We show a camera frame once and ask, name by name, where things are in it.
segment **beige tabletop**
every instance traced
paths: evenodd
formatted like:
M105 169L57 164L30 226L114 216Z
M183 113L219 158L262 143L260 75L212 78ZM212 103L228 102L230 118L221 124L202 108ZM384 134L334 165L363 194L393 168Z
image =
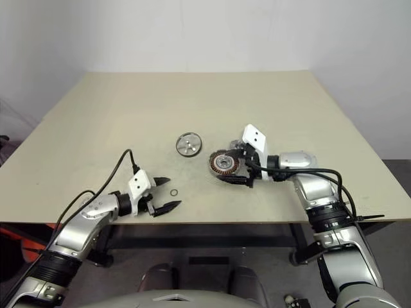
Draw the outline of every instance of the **beige tabletop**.
M88 73L0 168L0 221L54 222L84 189L98 190L122 152L153 176L172 179L154 205L171 213L117 223L288 223L307 217L291 182L229 185L210 172L246 124L267 136L269 154L305 150L341 172L359 215L411 219L411 200L335 101L308 71L280 73ZM177 137L196 132L202 151L184 158ZM126 189L129 160L107 192ZM178 189L177 197L170 196Z

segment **cable connector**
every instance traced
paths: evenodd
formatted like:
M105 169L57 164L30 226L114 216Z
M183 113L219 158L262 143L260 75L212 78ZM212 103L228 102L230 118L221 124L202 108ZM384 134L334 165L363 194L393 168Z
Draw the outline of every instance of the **cable connector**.
M28 248L28 247L23 247L22 249L26 250L27 252L37 253L38 255L41 255L44 252L43 249L34 249L34 248Z
M356 221L363 221L363 220L367 220L367 219L381 218L381 217L385 217L385 215L357 216L355 220Z
M133 164L133 174L136 174L137 172L139 172L140 167L137 166L137 164Z
M272 179L275 182L284 182L287 181L290 177L292 177L293 174L287 174L287 173L274 173L272 175Z

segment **white robot part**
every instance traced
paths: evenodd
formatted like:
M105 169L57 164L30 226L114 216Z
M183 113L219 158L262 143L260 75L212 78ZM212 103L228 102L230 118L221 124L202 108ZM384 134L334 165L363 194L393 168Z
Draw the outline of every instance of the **white robot part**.
M250 144L259 156L261 167L267 167L268 147L266 137L254 125L248 124L243 132L243 142ZM265 181L269 181L270 177L266 171L261 172L261 177Z
M147 175L147 172L140 169L131 179L128 181L128 195L130 196L132 214L134 216L138 215L138 203L139 200L147 192L155 186L153 180Z

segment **gray floor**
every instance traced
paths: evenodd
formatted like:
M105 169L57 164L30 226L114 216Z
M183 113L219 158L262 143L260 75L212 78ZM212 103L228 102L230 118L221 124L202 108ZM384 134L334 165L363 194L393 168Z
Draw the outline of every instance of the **gray floor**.
M411 161L385 163L411 195ZM368 236L385 288L403 307L411 307L410 234L411 223L397 222ZM149 267L162 262L181 264L190 256L203 255L228 256L234 264L252 268L265 287L271 307L284 307L283 296L289 293L308 298L312 307L332 307L322 288L316 262L293 267L288 262L289 251L287 248L113 250L115 263L111 268L92 264L80 268L64 307L133 292Z

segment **white wall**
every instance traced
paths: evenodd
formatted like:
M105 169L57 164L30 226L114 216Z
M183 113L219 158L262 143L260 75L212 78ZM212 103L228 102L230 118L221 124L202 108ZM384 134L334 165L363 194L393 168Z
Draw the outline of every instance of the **white wall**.
M17 52L9 55L10 63L22 59L26 65L23 71L12 69L13 78L6 85L6 75L0 71L0 97L22 84L16 82L20 74L41 72L35 84L26 80L29 89L24 88L24 93L16 89L6 96L16 109L36 120L74 83L79 68L120 72L311 69L382 158L411 158L411 19L407 18L411 1L0 3L30 7L20 5L17 11L23 16L20 12L14 16L24 21L26 40L9 32L15 46L12 52ZM39 35L45 40L44 31L53 37L45 45L38 40ZM0 53L2 64L4 52L0 49ZM50 77L50 70L58 78Z
M380 157L411 159L411 1L325 1L318 12L312 71Z
M67 45L66 7L0 0L0 134L25 139L82 75Z

